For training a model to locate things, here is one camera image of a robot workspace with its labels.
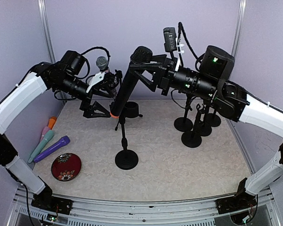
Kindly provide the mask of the black microphone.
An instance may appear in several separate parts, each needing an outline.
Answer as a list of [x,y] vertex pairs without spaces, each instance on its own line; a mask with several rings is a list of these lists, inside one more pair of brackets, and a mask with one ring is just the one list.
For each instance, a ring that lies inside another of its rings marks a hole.
[[145,47],[145,46],[139,46],[133,54],[130,56],[130,63],[128,66],[128,70],[124,76],[122,85],[117,93],[117,96],[115,98],[115,101],[110,109],[110,115],[113,118],[118,118],[128,101],[133,89],[135,88],[138,77],[133,74],[133,72],[130,72],[130,66],[132,65],[138,65],[143,63],[149,63],[152,58],[152,51]]

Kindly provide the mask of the black tripod stand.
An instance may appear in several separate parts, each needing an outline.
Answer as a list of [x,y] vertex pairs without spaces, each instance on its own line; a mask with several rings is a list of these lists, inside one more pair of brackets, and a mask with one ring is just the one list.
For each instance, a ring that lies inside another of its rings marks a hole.
[[[115,99],[117,95],[116,87],[118,85],[121,86],[122,84],[122,71],[121,70],[115,70],[115,75],[113,79],[112,85],[109,85],[110,90],[114,94],[113,99]],[[143,115],[139,112],[139,105],[136,102],[129,101],[125,104],[125,116],[126,118],[137,118],[137,117],[143,117]]]

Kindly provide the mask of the glitter silver-head microphone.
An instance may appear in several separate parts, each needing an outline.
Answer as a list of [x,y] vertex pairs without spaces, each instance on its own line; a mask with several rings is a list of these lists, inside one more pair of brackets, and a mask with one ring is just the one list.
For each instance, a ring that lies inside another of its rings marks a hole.
[[115,85],[115,75],[110,71],[108,67],[108,60],[104,56],[100,56],[96,59],[96,66],[99,68],[103,79],[96,84],[96,88],[107,92],[112,99],[115,99],[117,91]]

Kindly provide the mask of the orange microphone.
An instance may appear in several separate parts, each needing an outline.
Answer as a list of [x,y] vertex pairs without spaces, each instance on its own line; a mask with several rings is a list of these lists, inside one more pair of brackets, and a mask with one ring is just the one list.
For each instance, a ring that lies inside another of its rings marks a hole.
[[48,122],[48,127],[49,129],[52,129],[53,126],[55,125],[56,123],[56,120],[57,120],[57,117],[56,116],[52,116],[49,118],[49,122]]

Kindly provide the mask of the purple-head microphone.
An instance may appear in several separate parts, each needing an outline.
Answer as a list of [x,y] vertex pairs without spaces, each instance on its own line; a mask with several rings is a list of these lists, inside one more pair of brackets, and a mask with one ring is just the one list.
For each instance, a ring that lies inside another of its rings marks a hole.
[[52,154],[53,152],[55,152],[56,150],[68,145],[70,143],[70,138],[68,136],[63,136],[61,137],[56,143],[54,143],[53,145],[51,145],[50,147],[48,147],[45,151],[41,152],[40,154],[38,154],[33,161],[35,163],[40,162],[41,160],[43,160],[44,158],[46,158],[47,156],[49,156],[50,154]]

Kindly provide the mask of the teal microphone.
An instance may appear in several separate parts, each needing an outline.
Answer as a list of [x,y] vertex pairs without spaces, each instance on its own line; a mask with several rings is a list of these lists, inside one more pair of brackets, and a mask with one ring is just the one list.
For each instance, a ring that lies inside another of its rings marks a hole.
[[42,137],[42,140],[39,142],[39,144],[35,147],[35,149],[33,150],[33,152],[31,153],[29,159],[28,159],[28,163],[32,163],[33,159],[41,153],[41,151],[43,150],[43,148],[47,145],[47,143],[49,141],[51,141],[51,139],[54,136],[54,131],[49,130],[47,131],[47,133]]

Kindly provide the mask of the pink microphone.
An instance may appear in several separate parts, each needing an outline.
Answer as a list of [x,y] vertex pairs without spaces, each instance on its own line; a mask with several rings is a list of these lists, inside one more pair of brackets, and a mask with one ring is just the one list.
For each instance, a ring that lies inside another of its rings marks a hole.
[[42,133],[41,133],[41,138],[40,138],[40,141],[43,140],[45,134],[50,130],[50,128],[48,126],[45,126],[42,130]]

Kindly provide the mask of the black stand of purple microphone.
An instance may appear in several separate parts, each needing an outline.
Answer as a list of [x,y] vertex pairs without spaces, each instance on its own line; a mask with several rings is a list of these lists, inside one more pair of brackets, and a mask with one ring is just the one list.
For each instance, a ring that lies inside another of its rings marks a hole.
[[175,129],[180,132],[186,132],[192,130],[193,128],[193,122],[187,117],[188,112],[190,110],[191,102],[192,102],[192,96],[187,95],[186,103],[184,106],[184,115],[183,117],[179,117],[174,121]]

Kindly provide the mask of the black stand of orange microphone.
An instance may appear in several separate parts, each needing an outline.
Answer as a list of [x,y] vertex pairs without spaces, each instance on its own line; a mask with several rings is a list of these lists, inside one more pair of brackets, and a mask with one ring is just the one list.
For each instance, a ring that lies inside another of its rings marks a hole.
[[208,113],[206,116],[206,123],[208,123],[211,127],[219,127],[221,124],[221,118],[216,114],[216,109],[213,113]]

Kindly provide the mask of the black stand of pink microphone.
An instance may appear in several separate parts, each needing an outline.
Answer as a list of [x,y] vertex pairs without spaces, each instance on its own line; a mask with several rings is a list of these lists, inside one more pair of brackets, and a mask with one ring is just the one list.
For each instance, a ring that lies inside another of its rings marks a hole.
[[198,123],[196,126],[196,132],[202,136],[207,137],[211,134],[212,128],[210,124],[206,121],[208,113],[209,113],[209,106],[197,104],[197,115],[196,115],[196,122]]

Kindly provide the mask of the black stand of teal microphone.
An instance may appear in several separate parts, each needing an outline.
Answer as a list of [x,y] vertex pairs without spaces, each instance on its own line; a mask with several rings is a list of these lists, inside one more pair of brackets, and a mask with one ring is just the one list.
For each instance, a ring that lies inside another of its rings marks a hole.
[[196,105],[196,110],[197,110],[197,114],[195,117],[194,126],[192,130],[184,132],[181,136],[182,143],[189,148],[199,147],[202,142],[201,135],[198,132],[200,126],[200,119],[202,115],[201,113],[202,108],[200,104]]

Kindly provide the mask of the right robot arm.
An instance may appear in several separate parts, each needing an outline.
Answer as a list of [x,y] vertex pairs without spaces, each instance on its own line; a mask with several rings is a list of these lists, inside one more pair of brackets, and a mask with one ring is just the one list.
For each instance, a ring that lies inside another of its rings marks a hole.
[[[182,93],[202,98],[221,116],[235,122],[252,124],[283,139],[283,110],[264,102],[240,85],[229,81],[235,59],[221,48],[209,45],[201,57],[200,68],[193,71],[175,67],[165,56],[154,56],[147,47],[140,46],[131,55],[130,72],[150,90],[178,89]],[[243,179],[233,197],[217,200],[242,209],[255,200],[266,186],[283,175],[283,143],[274,157],[251,177]]]

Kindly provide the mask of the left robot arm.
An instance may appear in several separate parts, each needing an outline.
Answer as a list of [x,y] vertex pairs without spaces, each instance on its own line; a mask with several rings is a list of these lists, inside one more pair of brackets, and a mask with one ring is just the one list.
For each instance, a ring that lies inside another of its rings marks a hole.
[[52,195],[52,189],[18,156],[18,152],[5,136],[13,120],[39,95],[51,89],[60,90],[81,100],[80,110],[85,118],[109,118],[110,113],[98,102],[92,103],[92,96],[112,98],[109,84],[114,77],[108,71],[109,56],[97,59],[99,73],[91,77],[89,83],[78,78],[84,54],[67,51],[54,64],[41,62],[33,66],[21,82],[0,101],[0,165],[17,181],[23,183],[33,193],[32,205],[44,210],[55,209],[60,200]]

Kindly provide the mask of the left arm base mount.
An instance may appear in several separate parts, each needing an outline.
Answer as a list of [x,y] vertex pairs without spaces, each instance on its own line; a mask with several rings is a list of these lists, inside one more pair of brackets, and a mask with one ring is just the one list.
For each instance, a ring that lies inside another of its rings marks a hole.
[[47,204],[40,200],[33,199],[31,205],[33,207],[37,207],[42,210],[47,210],[58,214],[69,215],[73,205],[73,201],[70,199],[53,196],[51,197],[51,200]]

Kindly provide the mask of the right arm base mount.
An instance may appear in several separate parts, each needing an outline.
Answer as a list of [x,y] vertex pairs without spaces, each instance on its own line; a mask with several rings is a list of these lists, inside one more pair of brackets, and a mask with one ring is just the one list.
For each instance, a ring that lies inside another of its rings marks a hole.
[[238,210],[243,210],[251,206],[256,206],[257,199],[255,196],[251,197],[226,197],[216,200],[216,208],[218,214],[230,213]]

